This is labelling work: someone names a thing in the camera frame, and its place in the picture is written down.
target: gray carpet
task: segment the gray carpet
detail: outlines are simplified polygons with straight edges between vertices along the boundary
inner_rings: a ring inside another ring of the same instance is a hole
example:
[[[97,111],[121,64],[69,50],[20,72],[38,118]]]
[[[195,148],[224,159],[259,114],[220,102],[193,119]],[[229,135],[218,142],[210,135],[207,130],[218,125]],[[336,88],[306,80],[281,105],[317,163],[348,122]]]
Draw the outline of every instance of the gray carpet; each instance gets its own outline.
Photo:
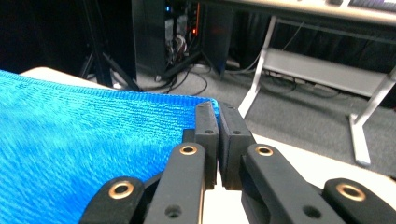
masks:
[[[251,75],[232,77],[226,74],[220,80],[213,72],[206,73],[203,67],[195,67],[192,71],[201,73],[207,80],[207,89],[201,96],[238,107],[248,92]],[[185,74],[178,75],[178,82]],[[154,77],[143,74],[139,74],[137,80],[142,87],[160,84],[154,82]],[[292,90],[293,84],[282,80],[262,78],[262,89],[246,117],[249,129],[264,137],[356,165],[347,115],[361,112],[367,101],[309,84],[298,84]],[[204,86],[198,76],[189,74],[171,93],[194,94]],[[396,113],[379,107],[365,123],[364,131],[372,160],[367,169],[396,176]]]

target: table leg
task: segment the table leg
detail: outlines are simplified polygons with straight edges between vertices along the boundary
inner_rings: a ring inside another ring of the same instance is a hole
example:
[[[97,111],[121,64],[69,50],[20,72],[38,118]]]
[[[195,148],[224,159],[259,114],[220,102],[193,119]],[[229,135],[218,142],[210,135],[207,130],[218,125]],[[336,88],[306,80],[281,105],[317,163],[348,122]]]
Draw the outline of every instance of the table leg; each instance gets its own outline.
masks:
[[[241,114],[242,118],[245,118],[247,115],[251,105],[253,104],[254,100],[256,99],[257,93],[260,90],[260,77],[262,75],[262,67],[265,61],[265,54],[269,48],[271,37],[274,32],[276,24],[276,16],[272,16],[270,20],[270,24],[268,26],[268,31],[264,39],[264,43],[262,45],[262,50],[260,52],[260,59],[259,63],[256,67],[256,73],[254,74],[253,82],[251,84],[250,90],[248,91],[247,95],[245,96],[244,100],[242,101],[241,105],[238,107],[238,111]]]
[[[367,107],[359,114],[351,114],[349,116],[349,125],[352,133],[353,149],[355,151],[355,161],[357,164],[370,165],[370,155],[367,148],[366,138],[364,136],[363,125],[373,114],[381,101],[387,96],[388,92],[396,83],[396,67],[390,74],[382,80],[373,93]]]

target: computer tower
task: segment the computer tower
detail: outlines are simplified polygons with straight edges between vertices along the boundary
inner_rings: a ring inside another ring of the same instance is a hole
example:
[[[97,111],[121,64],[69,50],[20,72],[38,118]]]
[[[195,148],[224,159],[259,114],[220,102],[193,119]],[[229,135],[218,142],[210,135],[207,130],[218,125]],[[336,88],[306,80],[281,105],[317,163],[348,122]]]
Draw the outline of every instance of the computer tower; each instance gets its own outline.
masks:
[[[137,72],[168,79],[196,61],[202,15],[199,3],[132,0]]]

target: blue cloth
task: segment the blue cloth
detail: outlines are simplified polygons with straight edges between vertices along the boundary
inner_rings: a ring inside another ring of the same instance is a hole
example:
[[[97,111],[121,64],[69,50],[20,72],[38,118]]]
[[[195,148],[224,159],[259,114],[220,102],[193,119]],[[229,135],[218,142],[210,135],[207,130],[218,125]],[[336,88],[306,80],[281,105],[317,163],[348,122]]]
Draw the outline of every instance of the blue cloth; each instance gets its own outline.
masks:
[[[207,98],[81,88],[0,71],[0,223],[76,223],[108,180],[165,167]]]

